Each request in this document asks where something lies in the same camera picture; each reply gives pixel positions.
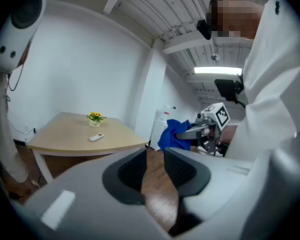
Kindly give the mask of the person's right forearm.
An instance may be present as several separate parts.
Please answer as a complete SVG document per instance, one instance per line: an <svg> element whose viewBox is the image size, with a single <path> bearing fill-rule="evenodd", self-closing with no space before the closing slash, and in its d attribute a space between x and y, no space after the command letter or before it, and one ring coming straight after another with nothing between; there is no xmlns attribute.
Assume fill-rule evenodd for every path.
<svg viewBox="0 0 300 240"><path fill-rule="evenodd" d="M221 132L218 143L230 144L237 130L237 125L228 125Z"/></svg>

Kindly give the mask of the ceiling light bar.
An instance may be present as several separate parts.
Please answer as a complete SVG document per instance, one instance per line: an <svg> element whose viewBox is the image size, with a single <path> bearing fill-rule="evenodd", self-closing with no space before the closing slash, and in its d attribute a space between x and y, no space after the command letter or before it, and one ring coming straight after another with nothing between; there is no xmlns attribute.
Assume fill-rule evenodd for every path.
<svg viewBox="0 0 300 240"><path fill-rule="evenodd" d="M223 74L223 75L241 75L242 69L239 67L225 67L225 66L202 66L195 67L196 74Z"/></svg>

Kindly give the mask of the white floor-standing appliance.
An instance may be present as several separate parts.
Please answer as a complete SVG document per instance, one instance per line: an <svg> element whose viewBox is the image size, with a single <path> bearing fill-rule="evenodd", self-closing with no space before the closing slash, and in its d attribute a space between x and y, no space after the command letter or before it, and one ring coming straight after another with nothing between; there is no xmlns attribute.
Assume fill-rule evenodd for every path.
<svg viewBox="0 0 300 240"><path fill-rule="evenodd" d="M162 109L158 111L158 115L154 121L149 146L155 150L160 150L158 142L161 138L163 131L168 127L167 118L170 115L171 107L164 105Z"/></svg>

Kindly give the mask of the person's white shirt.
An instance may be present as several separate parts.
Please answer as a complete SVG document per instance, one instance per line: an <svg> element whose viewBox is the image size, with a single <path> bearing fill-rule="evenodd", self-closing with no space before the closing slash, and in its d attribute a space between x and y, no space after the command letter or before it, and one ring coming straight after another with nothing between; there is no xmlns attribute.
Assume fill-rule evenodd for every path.
<svg viewBox="0 0 300 240"><path fill-rule="evenodd" d="M300 133L300 18L268 0L243 68L248 104L226 158L253 161Z"/></svg>

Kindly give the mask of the black chest-mounted box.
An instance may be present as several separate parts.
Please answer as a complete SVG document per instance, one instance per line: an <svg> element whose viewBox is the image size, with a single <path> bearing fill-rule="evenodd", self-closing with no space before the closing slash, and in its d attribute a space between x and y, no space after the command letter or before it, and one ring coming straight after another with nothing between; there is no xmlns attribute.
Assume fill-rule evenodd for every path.
<svg viewBox="0 0 300 240"><path fill-rule="evenodd" d="M214 81L220 95L228 102L238 103L238 95L244 90L242 81L228 79L216 79Z"/></svg>

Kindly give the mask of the white table leg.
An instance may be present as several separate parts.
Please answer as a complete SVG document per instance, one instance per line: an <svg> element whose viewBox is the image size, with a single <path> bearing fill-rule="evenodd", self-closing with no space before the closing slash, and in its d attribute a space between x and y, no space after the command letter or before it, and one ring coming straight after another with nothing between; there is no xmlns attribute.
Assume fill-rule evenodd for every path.
<svg viewBox="0 0 300 240"><path fill-rule="evenodd" d="M37 163L37 166L38 166L42 176L44 177L46 182L49 184L50 182L52 182L54 180L54 178L52 177L52 174L47 166L44 155L40 154L37 150L33 149L32 151L33 151L35 161Z"/></svg>

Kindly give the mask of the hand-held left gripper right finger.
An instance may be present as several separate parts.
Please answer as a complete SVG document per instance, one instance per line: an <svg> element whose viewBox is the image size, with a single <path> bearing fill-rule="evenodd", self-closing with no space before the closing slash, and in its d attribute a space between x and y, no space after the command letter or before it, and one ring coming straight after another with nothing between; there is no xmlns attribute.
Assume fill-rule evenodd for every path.
<svg viewBox="0 0 300 240"><path fill-rule="evenodd" d="M255 206L253 163L164 150L164 168L179 201L173 240L243 240Z"/></svg>

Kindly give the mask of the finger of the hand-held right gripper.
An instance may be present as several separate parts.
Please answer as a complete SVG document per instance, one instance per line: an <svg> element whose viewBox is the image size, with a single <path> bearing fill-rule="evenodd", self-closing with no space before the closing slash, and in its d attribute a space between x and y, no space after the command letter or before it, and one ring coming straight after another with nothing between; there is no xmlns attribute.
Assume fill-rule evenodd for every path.
<svg viewBox="0 0 300 240"><path fill-rule="evenodd" d="M177 133L176 138L179 140L198 140L201 138L215 138L217 131L214 126L194 126L189 130Z"/></svg>

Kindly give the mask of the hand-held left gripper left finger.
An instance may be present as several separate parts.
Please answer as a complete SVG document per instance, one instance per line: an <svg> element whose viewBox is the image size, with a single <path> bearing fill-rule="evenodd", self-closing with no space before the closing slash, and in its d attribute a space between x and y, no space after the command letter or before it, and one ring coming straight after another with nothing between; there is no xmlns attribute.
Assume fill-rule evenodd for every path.
<svg viewBox="0 0 300 240"><path fill-rule="evenodd" d="M143 147L83 162L17 212L37 240L171 240L145 207L146 170Z"/></svg>

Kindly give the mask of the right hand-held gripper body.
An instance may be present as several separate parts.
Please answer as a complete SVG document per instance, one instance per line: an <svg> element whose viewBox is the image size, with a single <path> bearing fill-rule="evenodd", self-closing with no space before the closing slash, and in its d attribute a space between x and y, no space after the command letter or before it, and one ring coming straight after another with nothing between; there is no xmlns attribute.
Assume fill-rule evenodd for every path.
<svg viewBox="0 0 300 240"><path fill-rule="evenodd" d="M211 155L218 152L217 141L229 121L230 116L223 102L213 103L197 114L195 125L207 127L201 132L206 134L208 141L204 149Z"/></svg>

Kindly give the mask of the blue cloth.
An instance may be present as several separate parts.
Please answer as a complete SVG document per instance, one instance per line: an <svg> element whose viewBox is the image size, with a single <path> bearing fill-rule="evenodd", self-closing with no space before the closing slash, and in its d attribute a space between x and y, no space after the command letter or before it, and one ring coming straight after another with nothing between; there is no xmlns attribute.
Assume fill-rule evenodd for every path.
<svg viewBox="0 0 300 240"><path fill-rule="evenodd" d="M158 146L162 152L165 148L179 148L183 150L191 150L191 140L182 140L176 137L176 134L184 133L192 127L192 124L186 120L180 122L175 119L168 119L167 128L162 132L158 141Z"/></svg>

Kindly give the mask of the potted yellow sunflowers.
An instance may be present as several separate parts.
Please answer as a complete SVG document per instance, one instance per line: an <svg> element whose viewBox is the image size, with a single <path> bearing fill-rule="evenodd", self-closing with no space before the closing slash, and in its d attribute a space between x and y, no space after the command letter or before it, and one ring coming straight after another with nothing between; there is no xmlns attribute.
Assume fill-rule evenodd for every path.
<svg viewBox="0 0 300 240"><path fill-rule="evenodd" d="M97 128L105 121L106 116L103 116L99 112L90 112L89 115L86 115L86 118L90 127Z"/></svg>

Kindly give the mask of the white rounded device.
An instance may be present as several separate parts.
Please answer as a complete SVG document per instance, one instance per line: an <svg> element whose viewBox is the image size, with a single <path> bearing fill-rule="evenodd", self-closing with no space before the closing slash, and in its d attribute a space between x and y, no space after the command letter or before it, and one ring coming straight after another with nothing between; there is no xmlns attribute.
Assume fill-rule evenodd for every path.
<svg viewBox="0 0 300 240"><path fill-rule="evenodd" d="M11 73L33 39L47 0L17 0L0 30L0 72Z"/></svg>

